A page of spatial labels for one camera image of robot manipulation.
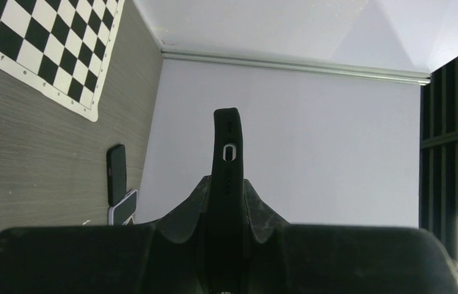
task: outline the ceiling trim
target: ceiling trim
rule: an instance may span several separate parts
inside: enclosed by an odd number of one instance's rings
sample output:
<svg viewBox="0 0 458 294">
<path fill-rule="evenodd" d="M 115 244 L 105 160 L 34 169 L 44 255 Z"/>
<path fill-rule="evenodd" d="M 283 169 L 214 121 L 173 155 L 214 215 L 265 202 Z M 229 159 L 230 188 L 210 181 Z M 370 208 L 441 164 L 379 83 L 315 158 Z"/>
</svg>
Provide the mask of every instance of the ceiling trim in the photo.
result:
<svg viewBox="0 0 458 294">
<path fill-rule="evenodd" d="M 338 75 L 342 77 L 366 78 L 369 80 L 393 81 L 397 83 L 429 84 L 430 74 L 422 72 L 406 72 L 400 70 L 376 69 L 372 67 L 343 66 L 317 62 L 292 62 L 284 59 L 261 59 L 251 56 L 222 55 L 185 50 L 162 49 L 162 55 L 167 59 L 199 61 L 236 66 L 261 67 L 266 69 L 283 69 L 296 72 L 311 72 L 314 74 Z"/>
</svg>

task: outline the black object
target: black object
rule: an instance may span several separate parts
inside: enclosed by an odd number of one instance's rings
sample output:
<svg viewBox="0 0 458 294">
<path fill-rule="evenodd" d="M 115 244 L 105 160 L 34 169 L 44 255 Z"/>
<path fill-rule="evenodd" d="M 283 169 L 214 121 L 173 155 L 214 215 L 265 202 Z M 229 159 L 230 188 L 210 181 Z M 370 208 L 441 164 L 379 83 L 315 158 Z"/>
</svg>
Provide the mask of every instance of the black object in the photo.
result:
<svg viewBox="0 0 458 294">
<path fill-rule="evenodd" d="M 424 230 L 287 223 L 243 180 L 238 111 L 215 130 L 212 175 L 161 219 L 1 232 L 0 293 L 458 294 Z"/>
<path fill-rule="evenodd" d="M 420 227 L 458 260 L 458 57 L 421 91 Z"/>
<path fill-rule="evenodd" d="M 108 204 L 115 206 L 126 195 L 126 147 L 116 145 L 106 153 Z"/>
</svg>

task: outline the chessboard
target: chessboard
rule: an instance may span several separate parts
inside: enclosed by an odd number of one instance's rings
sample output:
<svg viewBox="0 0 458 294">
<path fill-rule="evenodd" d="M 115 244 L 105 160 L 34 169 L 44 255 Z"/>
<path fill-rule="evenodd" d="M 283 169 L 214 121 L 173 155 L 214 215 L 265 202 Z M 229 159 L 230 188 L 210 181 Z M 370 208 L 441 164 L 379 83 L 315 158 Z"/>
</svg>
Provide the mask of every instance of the chessboard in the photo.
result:
<svg viewBox="0 0 458 294">
<path fill-rule="evenodd" d="M 90 121 L 124 0 L 0 0 L 0 69 Z"/>
</svg>

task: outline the smartphone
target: smartphone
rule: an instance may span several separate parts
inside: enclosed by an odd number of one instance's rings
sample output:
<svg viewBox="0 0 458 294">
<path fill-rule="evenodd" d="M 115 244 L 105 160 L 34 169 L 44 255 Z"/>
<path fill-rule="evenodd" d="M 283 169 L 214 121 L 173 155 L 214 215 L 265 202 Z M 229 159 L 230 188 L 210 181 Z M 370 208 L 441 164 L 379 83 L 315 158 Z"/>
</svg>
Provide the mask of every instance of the smartphone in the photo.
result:
<svg viewBox="0 0 458 294">
<path fill-rule="evenodd" d="M 116 145 L 106 153 L 108 204 L 115 206 L 126 195 L 126 147 Z"/>
<path fill-rule="evenodd" d="M 135 223 L 138 197 L 139 191 L 131 190 L 119 203 L 110 207 L 108 210 L 108 224 L 133 225 Z"/>
<path fill-rule="evenodd" d="M 236 108 L 214 112 L 214 153 L 207 202 L 207 230 L 240 233 L 243 202 L 243 132 Z"/>
</svg>

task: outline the gray wood grain surface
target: gray wood grain surface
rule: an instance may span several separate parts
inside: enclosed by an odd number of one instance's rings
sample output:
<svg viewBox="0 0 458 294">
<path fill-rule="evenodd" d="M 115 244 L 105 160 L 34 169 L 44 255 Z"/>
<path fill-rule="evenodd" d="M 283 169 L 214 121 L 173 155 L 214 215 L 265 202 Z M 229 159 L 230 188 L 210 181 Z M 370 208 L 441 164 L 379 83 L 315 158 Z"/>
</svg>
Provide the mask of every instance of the gray wood grain surface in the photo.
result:
<svg viewBox="0 0 458 294">
<path fill-rule="evenodd" d="M 0 231 L 107 223 L 106 151 L 126 145 L 128 189 L 138 189 L 161 67 L 127 0 L 96 123 L 0 70 Z"/>
</svg>

